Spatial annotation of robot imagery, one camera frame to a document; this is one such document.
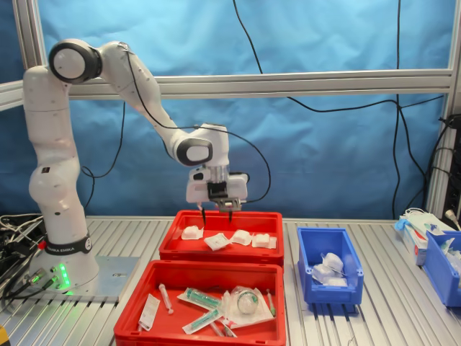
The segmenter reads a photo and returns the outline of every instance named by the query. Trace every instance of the white label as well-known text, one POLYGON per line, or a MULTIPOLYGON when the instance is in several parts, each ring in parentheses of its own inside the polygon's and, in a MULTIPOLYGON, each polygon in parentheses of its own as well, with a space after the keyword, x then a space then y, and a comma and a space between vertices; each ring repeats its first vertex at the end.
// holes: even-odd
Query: white label
POLYGON ((158 306, 160 301, 152 296, 148 295, 146 304, 144 305, 143 313, 139 318, 139 325, 142 326, 145 330, 149 331, 152 328, 153 320, 156 318, 158 306))

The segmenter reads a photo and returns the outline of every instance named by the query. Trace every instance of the white packaged item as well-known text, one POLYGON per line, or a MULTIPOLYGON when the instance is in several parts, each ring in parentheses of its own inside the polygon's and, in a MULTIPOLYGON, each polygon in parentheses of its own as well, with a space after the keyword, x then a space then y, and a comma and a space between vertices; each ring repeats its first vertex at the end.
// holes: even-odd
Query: white packaged item
POLYGON ((238 297, 240 296, 238 292, 241 293, 241 291, 233 291, 231 295, 228 295, 227 292, 227 295, 224 295, 223 304, 226 304, 224 308, 225 324, 229 325, 231 329, 270 321, 274 318, 261 292, 257 288, 251 291, 258 298, 258 305, 252 314, 244 314, 238 308, 238 297))
POLYGON ((250 235, 249 232, 244 231, 243 229, 238 229, 233 234, 232 238, 230 238, 230 242, 242 244, 245 246, 248 246, 251 243, 251 240, 253 240, 253 236, 250 235))
POLYGON ((425 213, 418 209, 409 209, 405 212, 405 217, 421 234, 426 236, 426 231, 435 236, 444 235, 445 231, 455 231, 447 224, 441 222, 434 214, 425 213))
POLYGON ((259 299, 251 289, 243 289, 238 293, 237 307, 242 314, 254 314, 258 308, 259 299))
MULTIPOLYGON (((401 216, 400 221, 404 221, 404 220, 405 220, 405 217, 401 216)), ((417 231, 414 227, 412 227, 411 224, 406 223, 406 221, 401 223, 401 228, 399 229, 397 229, 398 233, 402 237, 402 240, 403 240, 403 243, 405 244, 406 249, 408 250, 408 252, 410 252, 410 254, 412 254, 415 264, 424 265, 426 261, 426 253, 427 253, 426 234, 424 233, 423 235, 422 233, 417 231)))
POLYGON ((203 237, 203 229, 199 229, 197 226, 186 227, 182 234, 182 240, 197 240, 203 237))
POLYGON ((442 245, 440 245, 440 249, 446 256, 449 250, 449 247, 452 245, 452 242, 455 240, 455 238, 450 238, 447 241, 445 241, 442 245))
POLYGON ((218 233, 214 236, 203 239, 205 243, 211 248, 211 250, 216 251, 222 249, 223 247, 228 246, 231 242, 227 239, 224 233, 218 233))
POLYGON ((184 333, 186 334, 195 333, 197 330, 201 330, 201 328, 206 327, 211 322, 216 321, 222 315, 223 314, 220 313, 217 309, 209 311, 195 321, 189 323, 187 326, 182 327, 182 330, 184 330, 184 333))
MULTIPOLYGON (((456 258, 452 254, 446 254, 448 262, 452 265, 453 269, 457 271, 458 275, 461 277, 461 260, 456 258)), ((458 284, 458 288, 461 288, 461 280, 458 284)))
POLYGON ((159 305, 160 301, 156 297, 151 294, 147 296, 146 304, 144 304, 144 309, 138 322, 145 330, 151 330, 159 305))
POLYGON ((337 255, 335 255, 332 252, 329 252, 323 258, 323 265, 331 268, 332 270, 336 272, 343 272, 343 267, 344 267, 343 261, 341 261, 341 258, 339 258, 337 255))
POLYGON ((452 254, 453 256, 455 256, 456 258, 458 258, 459 260, 461 260, 461 251, 460 251, 460 250, 452 250, 452 249, 449 249, 449 250, 448 250, 448 253, 449 253, 449 254, 452 254))
POLYGON ((314 265, 312 269, 312 277, 319 283, 324 284, 327 278, 335 278, 338 273, 334 272, 330 267, 324 264, 314 265))
POLYGON ((347 279, 346 278, 326 278, 324 285, 347 287, 347 279))
POLYGON ((268 234, 257 234, 253 236, 252 247, 265 247, 267 249, 277 248, 277 237, 268 234))

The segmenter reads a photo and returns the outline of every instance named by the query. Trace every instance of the blue curtain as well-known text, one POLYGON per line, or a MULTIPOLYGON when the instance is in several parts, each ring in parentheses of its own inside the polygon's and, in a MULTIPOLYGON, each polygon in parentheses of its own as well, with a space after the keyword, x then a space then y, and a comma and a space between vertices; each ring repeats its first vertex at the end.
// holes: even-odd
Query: blue curtain
MULTIPOLYGON (((395 68, 396 0, 237 0, 237 4, 265 73, 395 68)), ((401 68, 447 67, 453 14, 453 1, 403 1, 401 68)), ((70 37, 95 46, 123 40, 154 75, 258 73, 231 0, 41 1, 40 15, 48 50, 70 37)), ((405 94, 400 102, 409 105, 436 96, 405 94)), ((395 95, 298 97, 318 109, 387 98, 395 95)), ((392 156, 394 104, 326 114, 286 98, 164 100, 164 107, 178 125, 222 123, 260 148, 271 167, 272 188, 264 200, 245 206, 246 210, 275 210, 284 217, 392 216, 397 182, 392 156)), ((423 168, 437 138, 441 113, 441 99, 404 109, 411 149, 423 168)), ((27 192, 36 158, 22 114, 19 108, 0 114, 0 148, 15 143, 14 151, 0 149, 0 212, 37 208, 27 192)), ((122 102, 72 101, 71 114, 81 164, 95 174, 106 172, 120 139, 122 102), (96 154, 100 152, 96 148, 103 149, 104 156, 96 154)), ((126 117, 120 157, 112 172, 97 180, 88 213, 174 215, 193 208, 185 202, 188 168, 166 155, 146 119, 130 107, 126 117)), ((400 213, 423 182, 408 155, 401 121, 397 157, 400 213)), ((230 165, 253 177, 250 198, 264 193, 264 162, 232 137, 230 165)), ((91 179, 81 174, 77 188, 84 204, 91 179)))

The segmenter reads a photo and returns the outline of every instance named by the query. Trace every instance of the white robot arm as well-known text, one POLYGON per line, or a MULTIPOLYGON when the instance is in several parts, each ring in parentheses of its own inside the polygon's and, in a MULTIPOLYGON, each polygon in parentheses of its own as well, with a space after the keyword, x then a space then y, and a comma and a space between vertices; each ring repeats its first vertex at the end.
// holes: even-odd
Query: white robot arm
POLYGON ((201 208, 201 203, 212 201, 232 212, 240 210, 247 197, 248 175, 228 170, 226 128, 207 123, 191 133, 177 128, 161 106, 156 80, 126 43, 93 48, 81 40, 60 41, 50 52, 49 66, 25 72, 23 88, 27 131, 38 161, 29 189, 48 233, 45 251, 33 259, 30 273, 40 268, 54 272, 56 290, 83 285, 98 273, 76 193, 80 164, 68 103, 72 84, 98 76, 151 122, 170 157, 185 166, 200 166, 189 173, 187 202, 201 208))

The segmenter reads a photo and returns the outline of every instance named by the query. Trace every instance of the metal base plate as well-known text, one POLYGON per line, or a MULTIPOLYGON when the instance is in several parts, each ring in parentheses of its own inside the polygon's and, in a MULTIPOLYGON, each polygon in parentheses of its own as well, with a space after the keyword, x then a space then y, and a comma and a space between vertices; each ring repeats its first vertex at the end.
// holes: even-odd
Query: metal base plate
MULTIPOLYGON (((99 273, 93 280, 66 293, 56 294, 53 299, 66 300, 68 296, 75 296, 80 301, 111 303, 119 301, 138 267, 139 257, 96 256, 95 258, 99 265, 99 273)), ((42 295, 37 294, 35 298, 48 298, 54 293, 45 291, 42 295)))

